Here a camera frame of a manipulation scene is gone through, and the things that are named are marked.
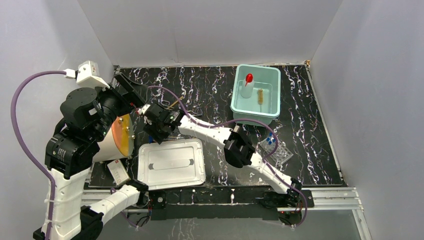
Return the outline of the wooden-handled test tube brush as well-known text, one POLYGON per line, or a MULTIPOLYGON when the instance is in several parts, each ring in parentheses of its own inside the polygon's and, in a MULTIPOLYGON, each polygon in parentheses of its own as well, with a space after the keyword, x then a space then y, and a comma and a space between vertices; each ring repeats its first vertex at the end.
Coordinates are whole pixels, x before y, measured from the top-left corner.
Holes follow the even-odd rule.
POLYGON ((262 109, 264 103, 264 90, 262 88, 258 89, 257 91, 257 103, 262 109))

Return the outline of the clear test tube rack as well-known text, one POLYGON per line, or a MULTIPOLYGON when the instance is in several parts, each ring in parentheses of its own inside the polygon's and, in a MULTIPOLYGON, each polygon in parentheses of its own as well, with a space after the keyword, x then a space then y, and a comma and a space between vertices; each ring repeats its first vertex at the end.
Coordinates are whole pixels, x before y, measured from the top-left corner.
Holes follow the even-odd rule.
MULTIPOLYGON (((272 139, 275 137, 268 136, 267 138, 270 138, 270 142, 272 142, 272 139)), ((294 154, 286 147, 284 142, 275 138, 276 142, 272 142, 272 145, 269 146, 269 143, 266 142, 267 138, 259 142, 259 148, 263 155, 267 156, 267 158, 272 160, 277 166, 281 166, 294 156, 294 154)))

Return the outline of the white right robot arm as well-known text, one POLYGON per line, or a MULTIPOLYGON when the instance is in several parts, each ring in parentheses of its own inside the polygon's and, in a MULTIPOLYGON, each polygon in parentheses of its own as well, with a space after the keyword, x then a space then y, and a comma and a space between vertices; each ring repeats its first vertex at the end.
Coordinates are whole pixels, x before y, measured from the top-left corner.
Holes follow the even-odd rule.
POLYGON ((161 144, 175 130, 217 146, 224 153, 225 161, 235 167, 248 167, 268 183, 288 207, 308 208, 307 197, 301 192, 302 185, 271 165, 256 152, 252 141, 240 125, 234 128, 210 123, 193 117, 183 110, 171 111, 155 103, 145 104, 136 110, 143 117, 143 130, 161 144))

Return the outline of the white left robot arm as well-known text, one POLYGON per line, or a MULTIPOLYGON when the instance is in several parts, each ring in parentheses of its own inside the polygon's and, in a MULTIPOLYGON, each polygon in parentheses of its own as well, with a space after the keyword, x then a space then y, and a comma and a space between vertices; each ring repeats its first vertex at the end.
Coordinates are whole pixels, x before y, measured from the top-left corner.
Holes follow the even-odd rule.
POLYGON ((104 225, 130 206, 144 208, 149 203, 147 185, 130 180, 107 198, 82 205, 85 179, 99 142, 118 117, 143 106, 148 98, 146 86, 134 87, 121 73, 115 79, 125 93, 113 86, 81 87, 71 91, 60 105, 65 127, 57 130, 45 150, 49 185, 48 211, 36 240, 95 240, 104 225))

